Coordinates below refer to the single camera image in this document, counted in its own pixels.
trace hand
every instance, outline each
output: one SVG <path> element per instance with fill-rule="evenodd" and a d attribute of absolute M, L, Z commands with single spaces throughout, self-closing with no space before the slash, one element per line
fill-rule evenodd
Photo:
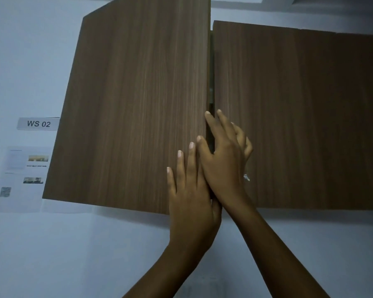
<path fill-rule="evenodd" d="M 167 168 L 170 210 L 169 249 L 181 257 L 192 257 L 199 263 L 213 244 L 221 224 L 222 207 L 217 199 L 210 200 L 202 166 L 196 168 L 196 148 L 189 145 L 185 172 L 184 154 L 178 151 L 177 189 L 171 168 Z"/>
<path fill-rule="evenodd" d="M 216 140 L 214 154 L 202 136 L 198 136 L 198 149 L 204 176 L 221 204 L 227 207 L 237 198 L 246 199 L 243 176 L 253 147 L 241 128 L 229 122 L 221 110 L 217 113 L 220 122 L 205 113 Z"/>

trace white wall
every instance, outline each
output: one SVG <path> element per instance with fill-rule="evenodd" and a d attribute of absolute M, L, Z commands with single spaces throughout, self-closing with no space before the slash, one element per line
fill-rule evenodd
<path fill-rule="evenodd" d="M 16 131 L 17 119 L 60 116 L 81 19 L 103 4 L 0 0 L 0 167 L 8 145 L 54 145 L 54 133 Z M 373 20 L 356 17 L 213 9 L 214 19 L 373 34 Z M 332 297 L 373 297 L 373 212 L 262 213 Z M 167 216 L 103 207 L 0 213 L 0 298 L 121 297 L 163 251 L 167 226 Z M 228 216 L 191 280 L 204 276 L 227 297 L 269 297 Z"/>

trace brown laminate surface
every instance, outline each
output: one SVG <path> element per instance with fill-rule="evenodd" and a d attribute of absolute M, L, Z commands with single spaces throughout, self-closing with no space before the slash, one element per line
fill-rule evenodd
<path fill-rule="evenodd" d="M 373 36 L 214 22 L 215 95 L 258 207 L 373 209 Z"/>
<path fill-rule="evenodd" d="M 43 198 L 168 213 L 166 167 L 205 135 L 210 0 L 83 19 Z"/>

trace photo on paper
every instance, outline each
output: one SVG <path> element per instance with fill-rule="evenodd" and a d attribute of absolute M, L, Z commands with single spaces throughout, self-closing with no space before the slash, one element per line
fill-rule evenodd
<path fill-rule="evenodd" d="M 48 156 L 31 155 L 28 161 L 48 162 Z"/>
<path fill-rule="evenodd" d="M 24 178 L 23 183 L 24 184 L 43 184 L 43 182 L 41 181 L 41 178 L 29 178 L 29 177 Z"/>
<path fill-rule="evenodd" d="M 11 192 L 11 187 L 2 187 L 0 190 L 0 197 L 9 197 Z"/>

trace label sign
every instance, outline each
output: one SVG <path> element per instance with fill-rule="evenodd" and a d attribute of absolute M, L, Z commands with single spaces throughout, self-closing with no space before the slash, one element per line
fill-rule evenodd
<path fill-rule="evenodd" d="M 56 131 L 60 124 L 59 117 L 21 117 L 18 120 L 17 130 L 22 131 Z"/>

